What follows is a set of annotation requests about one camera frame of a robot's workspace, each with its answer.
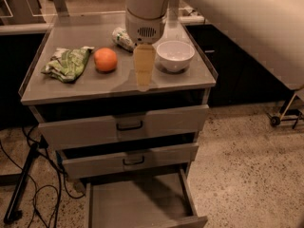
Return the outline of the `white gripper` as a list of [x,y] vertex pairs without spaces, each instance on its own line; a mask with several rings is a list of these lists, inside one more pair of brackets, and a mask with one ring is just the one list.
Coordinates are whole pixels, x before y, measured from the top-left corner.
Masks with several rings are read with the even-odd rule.
[[133,52],[137,89],[146,91],[152,78],[156,50],[152,45],[158,42],[164,33],[166,16],[145,19],[132,14],[129,10],[125,16],[125,27],[128,36],[137,45]]

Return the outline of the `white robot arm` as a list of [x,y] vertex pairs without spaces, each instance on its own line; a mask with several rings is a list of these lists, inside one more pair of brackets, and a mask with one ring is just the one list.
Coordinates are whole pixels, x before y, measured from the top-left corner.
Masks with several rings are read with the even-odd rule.
[[[163,35],[169,0],[125,0],[136,43]],[[289,89],[304,86],[304,0],[183,0]]]

